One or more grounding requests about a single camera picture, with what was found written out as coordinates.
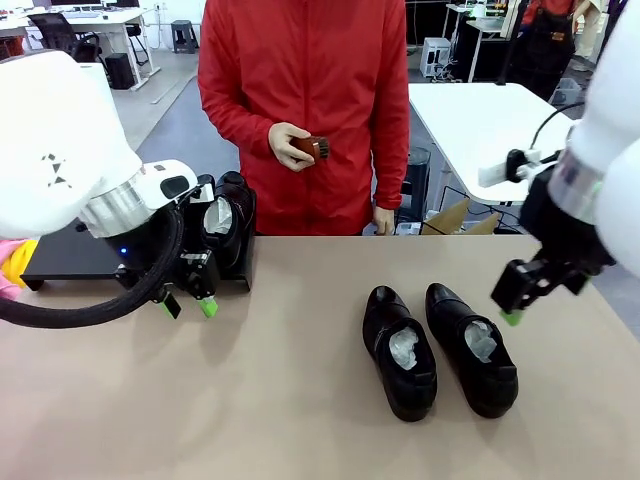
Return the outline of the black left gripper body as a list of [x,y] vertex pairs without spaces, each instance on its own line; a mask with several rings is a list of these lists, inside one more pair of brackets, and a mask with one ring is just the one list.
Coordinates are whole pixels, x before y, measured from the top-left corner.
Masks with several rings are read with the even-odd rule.
[[119,282],[130,289],[144,278],[171,249],[167,220],[150,219],[134,230],[105,239],[119,256]]

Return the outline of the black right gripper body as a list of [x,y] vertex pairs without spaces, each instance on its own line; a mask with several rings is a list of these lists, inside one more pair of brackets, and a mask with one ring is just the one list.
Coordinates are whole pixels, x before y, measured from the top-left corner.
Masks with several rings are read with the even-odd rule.
[[549,167],[534,178],[520,211],[520,225],[541,244],[532,260],[548,263],[549,293],[555,289],[556,272],[581,271],[593,278],[616,264],[593,225],[572,217],[555,204],[548,192],[553,172]]

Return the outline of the person's left hand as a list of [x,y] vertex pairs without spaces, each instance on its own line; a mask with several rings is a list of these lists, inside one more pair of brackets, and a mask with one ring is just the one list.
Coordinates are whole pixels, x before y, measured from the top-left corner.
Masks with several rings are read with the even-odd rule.
[[376,234],[379,236],[390,236],[395,231],[395,211],[375,206],[373,210],[373,220],[376,226]]

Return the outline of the person's right hand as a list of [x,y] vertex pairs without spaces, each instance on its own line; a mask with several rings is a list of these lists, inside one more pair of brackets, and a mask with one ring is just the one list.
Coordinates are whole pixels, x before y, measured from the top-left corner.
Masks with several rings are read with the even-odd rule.
[[268,133],[269,146],[278,162],[293,172],[302,170],[315,164],[314,158],[308,153],[294,147],[294,139],[307,139],[311,134],[287,122],[274,123]]

